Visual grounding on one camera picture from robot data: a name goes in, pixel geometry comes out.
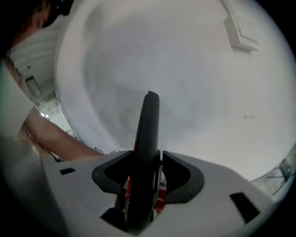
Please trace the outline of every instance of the white ceiling panel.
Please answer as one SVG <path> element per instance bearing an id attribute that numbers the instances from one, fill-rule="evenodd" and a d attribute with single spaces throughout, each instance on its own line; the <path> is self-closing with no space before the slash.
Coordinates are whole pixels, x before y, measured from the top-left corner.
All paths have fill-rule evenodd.
<path id="1" fill-rule="evenodd" d="M 41 29 L 10 52 L 16 68 L 24 78 L 34 76 L 38 85 L 53 78 L 53 61 L 56 40 L 63 17 L 60 16 L 51 26 Z"/>

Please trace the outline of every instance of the dark hair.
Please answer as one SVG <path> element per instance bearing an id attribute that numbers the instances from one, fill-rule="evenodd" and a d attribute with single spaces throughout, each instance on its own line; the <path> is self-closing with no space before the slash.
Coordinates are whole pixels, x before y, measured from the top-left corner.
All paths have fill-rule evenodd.
<path id="1" fill-rule="evenodd" d="M 5 0 L 0 7 L 1 46 L 0 57 L 4 57 L 11 48 L 16 35 L 43 0 Z"/>
<path id="2" fill-rule="evenodd" d="M 16 35 L 23 29 L 24 24 L 41 5 L 51 5 L 51 11 L 44 27 L 51 25 L 58 15 L 68 16 L 74 0 L 3 0 L 0 4 L 1 42 L 0 58 L 10 50 Z"/>

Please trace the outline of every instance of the white wall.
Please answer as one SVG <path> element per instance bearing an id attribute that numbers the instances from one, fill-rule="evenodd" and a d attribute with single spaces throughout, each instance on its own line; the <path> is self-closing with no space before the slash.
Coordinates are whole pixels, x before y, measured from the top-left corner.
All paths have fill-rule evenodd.
<path id="1" fill-rule="evenodd" d="M 52 104 L 55 104 L 55 103 L 57 103 L 59 112 L 51 113 L 48 108 L 50 106 L 52 106 Z M 47 102 L 46 104 L 44 104 L 44 106 L 39 109 L 39 112 L 49 115 L 48 119 L 52 123 L 54 123 L 55 125 L 60 127 L 62 130 L 66 131 L 69 135 L 75 137 L 73 134 L 72 128 L 71 128 L 69 122 L 67 121 L 57 98 L 54 98 L 54 99 L 50 100 L 49 102 Z"/>
<path id="2" fill-rule="evenodd" d="M 63 108 L 83 141 L 132 149 L 144 95 L 160 96 L 159 148 L 250 180 L 296 141 L 295 59 L 257 3 L 236 1 L 261 51 L 230 47 L 219 0 L 75 1 L 55 56 Z"/>

